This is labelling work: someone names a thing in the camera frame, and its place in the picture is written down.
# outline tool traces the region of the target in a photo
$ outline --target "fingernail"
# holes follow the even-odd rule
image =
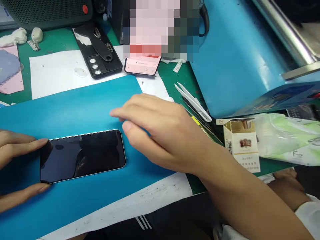
[[[38,141],[39,141],[40,143],[45,143],[45,142],[48,141],[48,139],[47,139],[47,138],[40,138],[40,139],[38,139]]]
[[[40,188],[38,190],[38,193],[43,193],[45,190],[47,190],[51,185],[50,184],[47,184],[45,186],[43,186],[42,188]]]
[[[123,129],[123,131],[125,131],[125,132],[129,131],[131,127],[132,127],[132,123],[129,122],[129,121],[125,121],[125,122],[122,124],[122,129]]]

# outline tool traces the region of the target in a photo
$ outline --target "barcode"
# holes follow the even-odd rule
[[[231,141],[227,140],[226,149],[232,154],[232,143]]]

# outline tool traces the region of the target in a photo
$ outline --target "blue silicone pad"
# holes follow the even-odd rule
[[[122,169],[55,183],[47,192],[0,214],[0,239],[37,239],[173,173],[131,147],[122,123],[109,115],[137,93],[139,84],[129,75],[0,108],[0,128],[37,139],[119,129],[127,158]],[[38,154],[16,158],[0,171],[1,193],[39,182]]]

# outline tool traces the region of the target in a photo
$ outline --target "black speaker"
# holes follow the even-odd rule
[[[70,26],[89,21],[91,0],[1,0],[16,23],[27,30]]]

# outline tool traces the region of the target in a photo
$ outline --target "smartphone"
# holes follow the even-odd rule
[[[126,165],[119,130],[51,139],[40,149],[40,181],[56,183]]]
[[[160,63],[161,57],[143,56],[126,58],[124,71],[127,73],[138,73],[145,75],[155,75]]]

